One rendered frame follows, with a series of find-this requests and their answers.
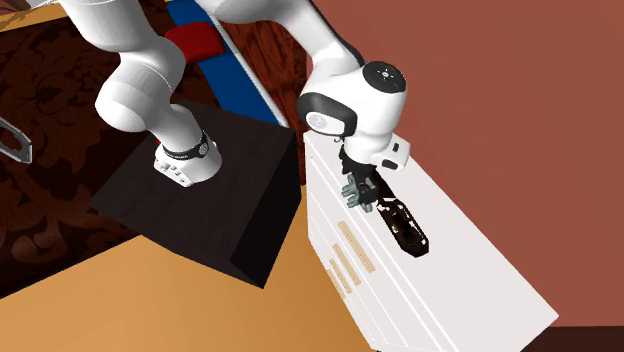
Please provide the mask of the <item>black robot stand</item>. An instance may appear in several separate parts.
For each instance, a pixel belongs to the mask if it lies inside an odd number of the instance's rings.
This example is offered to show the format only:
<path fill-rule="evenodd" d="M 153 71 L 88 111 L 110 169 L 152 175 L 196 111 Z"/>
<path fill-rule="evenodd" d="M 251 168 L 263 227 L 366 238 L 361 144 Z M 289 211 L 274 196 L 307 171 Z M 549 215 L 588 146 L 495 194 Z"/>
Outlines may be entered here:
<path fill-rule="evenodd" d="M 92 197 L 116 222 L 187 259 L 262 288 L 301 201 L 296 133 L 185 102 L 223 157 L 211 179 L 183 187 L 154 166 L 147 137 Z"/>

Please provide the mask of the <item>grey green pronged object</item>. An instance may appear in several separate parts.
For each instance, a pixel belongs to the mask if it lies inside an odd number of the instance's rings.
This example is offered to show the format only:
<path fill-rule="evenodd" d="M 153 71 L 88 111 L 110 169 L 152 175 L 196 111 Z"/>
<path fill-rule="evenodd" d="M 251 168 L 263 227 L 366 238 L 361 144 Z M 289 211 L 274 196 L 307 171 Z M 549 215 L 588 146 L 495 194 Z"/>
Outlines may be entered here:
<path fill-rule="evenodd" d="M 377 199 L 377 188 L 369 178 L 358 182 L 353 174 L 349 174 L 347 184 L 342 187 L 341 196 L 346 199 L 349 208 L 360 206 L 366 213 L 370 213 Z"/>

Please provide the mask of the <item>bed with blue cover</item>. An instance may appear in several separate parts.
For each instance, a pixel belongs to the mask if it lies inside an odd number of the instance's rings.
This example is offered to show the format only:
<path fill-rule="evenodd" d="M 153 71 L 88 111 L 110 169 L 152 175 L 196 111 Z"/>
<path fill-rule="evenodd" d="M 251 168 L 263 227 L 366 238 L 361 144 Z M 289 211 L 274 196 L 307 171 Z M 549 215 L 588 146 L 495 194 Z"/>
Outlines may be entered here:
<path fill-rule="evenodd" d="M 170 0 L 167 9 L 178 26 L 200 22 L 216 32 L 216 42 L 223 45 L 224 52 L 197 65 L 223 110 L 289 128 L 286 117 L 216 17 L 195 0 Z"/>

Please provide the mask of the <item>dark brown patterned rug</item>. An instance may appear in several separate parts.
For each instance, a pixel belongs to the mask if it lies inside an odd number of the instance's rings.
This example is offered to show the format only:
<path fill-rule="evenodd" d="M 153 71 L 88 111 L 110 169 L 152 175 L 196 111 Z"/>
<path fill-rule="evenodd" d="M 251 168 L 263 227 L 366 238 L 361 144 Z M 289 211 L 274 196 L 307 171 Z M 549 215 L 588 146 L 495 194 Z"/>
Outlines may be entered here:
<path fill-rule="evenodd" d="M 0 117 L 33 145 L 29 164 L 0 153 L 0 299 L 135 237 L 89 205 L 149 136 L 94 109 L 118 63 L 68 18 L 0 33 Z"/>

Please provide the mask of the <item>white chest of drawers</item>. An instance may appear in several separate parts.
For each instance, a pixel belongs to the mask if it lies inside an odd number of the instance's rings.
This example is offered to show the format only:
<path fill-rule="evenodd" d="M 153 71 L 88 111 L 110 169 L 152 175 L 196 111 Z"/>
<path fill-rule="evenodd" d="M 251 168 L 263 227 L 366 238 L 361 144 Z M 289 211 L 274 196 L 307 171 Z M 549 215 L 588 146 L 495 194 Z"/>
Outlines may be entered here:
<path fill-rule="evenodd" d="M 410 160 L 379 174 L 430 243 L 403 251 L 377 211 L 350 208 L 340 145 L 307 132 L 308 236 L 369 346 L 380 352 L 521 352 L 558 315 Z"/>

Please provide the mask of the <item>black and brown oblong object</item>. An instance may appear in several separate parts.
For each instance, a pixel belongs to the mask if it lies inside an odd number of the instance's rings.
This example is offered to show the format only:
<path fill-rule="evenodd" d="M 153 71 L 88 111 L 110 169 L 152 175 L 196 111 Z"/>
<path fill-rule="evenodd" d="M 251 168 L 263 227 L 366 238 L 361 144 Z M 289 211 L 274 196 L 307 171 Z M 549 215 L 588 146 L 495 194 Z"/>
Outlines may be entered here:
<path fill-rule="evenodd" d="M 376 206 L 399 247 L 414 258 L 429 253 L 429 240 L 407 206 L 398 198 L 382 198 Z"/>

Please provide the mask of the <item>grey metal frame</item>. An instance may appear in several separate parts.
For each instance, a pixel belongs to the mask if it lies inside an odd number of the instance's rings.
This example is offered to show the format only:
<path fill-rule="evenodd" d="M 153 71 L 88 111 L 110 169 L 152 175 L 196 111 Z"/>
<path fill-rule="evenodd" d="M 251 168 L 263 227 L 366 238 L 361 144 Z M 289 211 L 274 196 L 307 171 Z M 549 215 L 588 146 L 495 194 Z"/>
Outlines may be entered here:
<path fill-rule="evenodd" d="M 20 143 L 20 148 L 14 149 L 0 141 L 0 152 L 17 162 L 31 164 L 33 161 L 32 141 L 20 129 L 2 117 L 0 117 L 0 127 L 9 131 Z"/>

